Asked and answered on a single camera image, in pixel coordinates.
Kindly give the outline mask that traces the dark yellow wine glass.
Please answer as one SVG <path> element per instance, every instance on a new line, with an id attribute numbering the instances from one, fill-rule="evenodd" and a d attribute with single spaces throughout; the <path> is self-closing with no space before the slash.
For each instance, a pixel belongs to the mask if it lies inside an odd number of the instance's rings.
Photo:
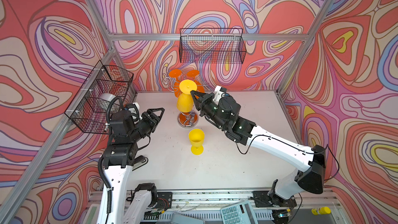
<path id="1" fill-rule="evenodd" d="M 179 89 L 181 90 L 181 94 L 177 99 L 177 109 L 182 113 L 188 113 L 194 105 L 190 92 L 192 90 L 197 91 L 197 85 L 194 81 L 186 79 L 180 83 Z"/>

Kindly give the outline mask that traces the light yellow wine glass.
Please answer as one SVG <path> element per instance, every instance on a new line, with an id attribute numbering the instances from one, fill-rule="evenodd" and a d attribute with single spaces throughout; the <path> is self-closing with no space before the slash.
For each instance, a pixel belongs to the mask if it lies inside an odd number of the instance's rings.
<path id="1" fill-rule="evenodd" d="M 203 143 L 205 134 L 201 129 L 193 129 L 189 132 L 189 141 L 191 144 L 191 152 L 194 155 L 201 155 L 204 151 Z"/>

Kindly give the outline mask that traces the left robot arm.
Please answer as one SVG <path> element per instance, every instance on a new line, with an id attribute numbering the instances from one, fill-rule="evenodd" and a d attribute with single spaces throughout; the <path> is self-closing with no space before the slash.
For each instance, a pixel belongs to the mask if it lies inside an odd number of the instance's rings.
<path id="1" fill-rule="evenodd" d="M 108 104 L 105 112 L 108 142 L 97 164 L 104 183 L 98 224 L 139 224 L 146 213 L 158 206 L 154 183 L 139 184 L 131 193 L 130 205 L 125 205 L 135 165 L 146 159 L 137 155 L 143 149 L 138 142 L 150 138 L 164 111 L 163 108 L 150 108 L 140 113 L 137 103 L 124 106 L 119 96 Z"/>

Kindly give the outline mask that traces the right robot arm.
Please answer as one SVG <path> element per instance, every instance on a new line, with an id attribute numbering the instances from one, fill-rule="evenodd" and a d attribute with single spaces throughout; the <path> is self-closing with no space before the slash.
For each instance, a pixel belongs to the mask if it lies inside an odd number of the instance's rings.
<path id="1" fill-rule="evenodd" d="M 283 179 L 274 180 L 265 197 L 268 205 L 287 206 L 294 195 L 304 191 L 316 195 L 323 193 L 325 148 L 290 142 L 241 117 L 241 106 L 224 87 L 217 86 L 213 93 L 192 90 L 190 95 L 200 116 L 224 132 L 229 140 L 237 145 L 266 151 L 295 167 L 295 170 Z"/>

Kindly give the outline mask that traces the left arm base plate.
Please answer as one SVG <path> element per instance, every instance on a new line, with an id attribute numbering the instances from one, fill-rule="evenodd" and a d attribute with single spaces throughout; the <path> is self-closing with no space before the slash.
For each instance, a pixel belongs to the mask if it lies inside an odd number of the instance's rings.
<path id="1" fill-rule="evenodd" d="M 151 203 L 147 209 L 153 212 L 165 211 L 172 207 L 173 193 L 170 191 L 159 192 L 157 194 L 157 202 Z"/>

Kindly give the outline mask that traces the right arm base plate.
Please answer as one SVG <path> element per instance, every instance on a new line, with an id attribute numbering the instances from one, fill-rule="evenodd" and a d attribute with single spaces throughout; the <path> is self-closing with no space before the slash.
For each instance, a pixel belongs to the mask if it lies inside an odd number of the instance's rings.
<path id="1" fill-rule="evenodd" d="M 288 200 L 282 199 L 275 194 L 268 195 L 268 191 L 253 191 L 251 200 L 254 201 L 256 207 L 286 207 L 294 208 L 297 206 L 294 197 Z"/>

